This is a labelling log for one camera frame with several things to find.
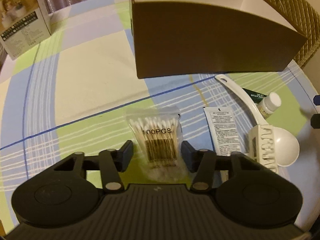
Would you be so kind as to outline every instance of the white pill bottle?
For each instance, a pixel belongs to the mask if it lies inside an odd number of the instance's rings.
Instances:
[[[281,98],[275,92],[271,92],[257,105],[264,119],[272,115],[280,106]]]

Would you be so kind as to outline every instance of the metal screw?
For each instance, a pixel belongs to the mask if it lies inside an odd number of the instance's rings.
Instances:
[[[192,186],[196,190],[207,190],[209,188],[209,185],[205,182],[196,182]]]
[[[122,185],[118,182],[109,182],[106,184],[106,189],[108,190],[118,190],[122,187]]]

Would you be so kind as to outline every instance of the spoon handle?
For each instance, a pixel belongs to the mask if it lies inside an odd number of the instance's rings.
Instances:
[[[234,92],[246,104],[257,124],[268,124],[250,96],[238,84],[236,84],[236,82],[224,74],[216,75],[214,78]]]

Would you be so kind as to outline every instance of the box packaging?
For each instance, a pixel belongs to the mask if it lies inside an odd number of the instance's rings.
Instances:
[[[0,0],[0,42],[12,59],[50,37],[45,0]]]
[[[267,0],[130,0],[138,78],[282,71],[307,38]]]

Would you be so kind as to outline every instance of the white measuring spoon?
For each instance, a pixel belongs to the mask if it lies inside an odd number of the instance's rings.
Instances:
[[[257,124],[269,124],[263,118],[250,96],[238,84],[223,74],[216,75],[215,79],[234,92],[246,104]],[[273,132],[275,138],[276,162],[282,167],[290,166],[299,156],[299,142],[293,134],[280,127],[274,126]]]

